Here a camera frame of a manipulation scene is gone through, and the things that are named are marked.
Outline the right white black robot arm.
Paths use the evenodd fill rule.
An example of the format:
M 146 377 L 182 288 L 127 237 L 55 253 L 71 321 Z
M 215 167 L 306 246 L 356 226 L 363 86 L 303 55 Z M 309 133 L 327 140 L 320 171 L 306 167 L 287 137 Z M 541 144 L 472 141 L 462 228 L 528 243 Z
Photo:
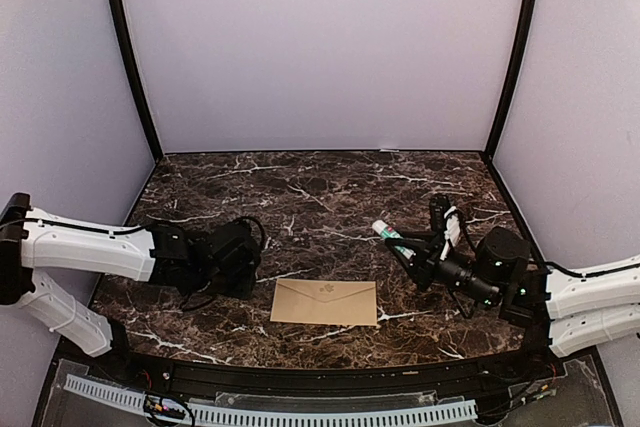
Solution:
M 547 345 L 557 357 L 625 337 L 639 330 L 639 259 L 631 257 L 579 271 L 548 262 L 533 269 L 530 244 L 495 227 L 472 256 L 455 248 L 457 227 L 440 232 L 399 233 L 372 226 L 421 291 L 442 285 L 473 308 L 498 308 L 508 323 L 548 324 Z

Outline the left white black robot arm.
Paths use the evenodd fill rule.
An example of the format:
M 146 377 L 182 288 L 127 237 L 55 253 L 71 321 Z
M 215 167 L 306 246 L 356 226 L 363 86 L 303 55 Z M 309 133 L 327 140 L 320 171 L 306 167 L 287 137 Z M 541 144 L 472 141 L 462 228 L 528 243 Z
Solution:
M 65 291 L 49 268 L 109 274 L 175 289 L 185 300 L 202 293 L 250 297 L 267 236 L 254 217 L 241 216 L 213 231 L 175 223 L 135 227 L 94 224 L 52 215 L 16 193 L 1 212 L 1 303 L 25 310 L 85 355 L 101 357 L 120 383 L 141 374 L 125 327 Z

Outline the green white glue stick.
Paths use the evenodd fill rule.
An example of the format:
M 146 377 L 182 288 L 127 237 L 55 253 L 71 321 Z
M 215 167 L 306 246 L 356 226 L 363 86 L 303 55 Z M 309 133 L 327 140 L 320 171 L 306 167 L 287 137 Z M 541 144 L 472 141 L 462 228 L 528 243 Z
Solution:
M 403 236 L 401 234 L 399 234 L 395 229 L 393 229 L 390 225 L 388 225 L 383 220 L 376 220 L 372 224 L 372 229 L 383 240 L 403 239 Z M 407 247 L 404 247 L 402 245 L 394 244 L 394 245 L 392 245 L 392 248 L 396 253 L 399 253 L 399 254 L 403 255 L 407 260 L 411 260 L 412 257 L 414 256 L 414 251 L 413 250 L 411 250 L 411 249 L 409 249 Z

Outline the brown kraft paper envelope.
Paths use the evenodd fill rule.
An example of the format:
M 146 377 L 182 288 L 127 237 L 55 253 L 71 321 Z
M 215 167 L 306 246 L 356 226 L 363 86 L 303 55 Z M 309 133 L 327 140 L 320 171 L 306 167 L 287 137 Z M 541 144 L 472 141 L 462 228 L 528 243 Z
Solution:
M 345 327 L 376 326 L 376 283 L 279 279 L 270 321 Z

